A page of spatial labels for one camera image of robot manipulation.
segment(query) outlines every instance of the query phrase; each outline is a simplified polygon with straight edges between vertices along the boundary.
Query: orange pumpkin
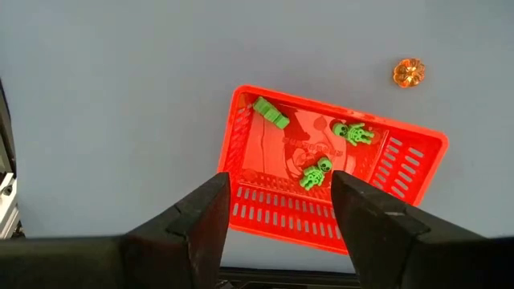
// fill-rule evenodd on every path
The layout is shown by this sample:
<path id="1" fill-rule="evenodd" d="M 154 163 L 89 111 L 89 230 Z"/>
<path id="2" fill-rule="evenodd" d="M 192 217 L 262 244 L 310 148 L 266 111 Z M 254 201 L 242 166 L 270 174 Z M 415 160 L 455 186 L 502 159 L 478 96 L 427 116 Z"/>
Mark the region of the orange pumpkin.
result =
<path id="1" fill-rule="evenodd" d="M 393 80 L 400 88 L 412 88 L 425 79 L 425 64 L 420 59 L 404 59 L 394 68 Z"/>

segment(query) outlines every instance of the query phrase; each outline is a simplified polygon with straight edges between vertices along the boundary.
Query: toy figure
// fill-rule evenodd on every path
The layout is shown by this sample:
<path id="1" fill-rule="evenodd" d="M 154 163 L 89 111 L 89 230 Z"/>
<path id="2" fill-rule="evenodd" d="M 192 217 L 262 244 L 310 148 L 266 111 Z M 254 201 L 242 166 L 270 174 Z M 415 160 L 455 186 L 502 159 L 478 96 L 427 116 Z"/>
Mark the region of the toy figure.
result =
<path id="1" fill-rule="evenodd" d="M 300 185 L 306 190 L 310 190 L 314 185 L 321 185 L 324 175 L 332 169 L 332 162 L 327 157 L 322 157 L 317 166 L 311 165 L 304 170 L 304 178 L 300 180 Z"/>
<path id="2" fill-rule="evenodd" d="M 364 130 L 362 127 L 364 127 L 363 123 L 351 124 L 350 126 L 346 124 L 335 124 L 332 127 L 332 132 L 338 136 L 344 137 L 353 146 L 356 146 L 357 142 L 370 145 L 371 139 L 375 134 Z"/>

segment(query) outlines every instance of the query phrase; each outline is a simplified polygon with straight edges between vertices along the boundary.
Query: basket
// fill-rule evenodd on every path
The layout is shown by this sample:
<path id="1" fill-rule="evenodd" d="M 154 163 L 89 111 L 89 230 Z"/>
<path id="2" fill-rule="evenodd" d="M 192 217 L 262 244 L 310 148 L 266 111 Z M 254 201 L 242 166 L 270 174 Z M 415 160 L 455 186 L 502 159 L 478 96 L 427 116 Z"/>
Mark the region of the basket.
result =
<path id="1" fill-rule="evenodd" d="M 290 123 L 280 129 L 252 104 L 262 96 Z M 370 144 L 351 145 L 332 133 L 336 122 L 365 123 Z M 332 173 L 306 190 L 303 169 L 321 157 L 411 204 L 418 205 L 447 150 L 440 132 L 282 92 L 244 85 L 235 90 L 219 172 L 230 174 L 230 227 L 348 254 L 330 198 Z"/>

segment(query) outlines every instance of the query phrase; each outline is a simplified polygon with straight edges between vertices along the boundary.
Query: blue table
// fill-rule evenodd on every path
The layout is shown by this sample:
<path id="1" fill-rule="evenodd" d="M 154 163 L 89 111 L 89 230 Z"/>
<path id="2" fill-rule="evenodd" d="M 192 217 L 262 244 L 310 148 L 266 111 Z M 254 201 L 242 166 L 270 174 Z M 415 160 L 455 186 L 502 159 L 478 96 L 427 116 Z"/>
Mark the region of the blue table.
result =
<path id="1" fill-rule="evenodd" d="M 115 234 L 216 170 L 253 83 L 444 131 L 421 208 L 514 234 L 514 2 L 15 1 L 0 10 L 29 237 Z M 426 79 L 402 90 L 399 59 Z M 223 265 L 352 271 L 348 257 L 230 231 Z"/>

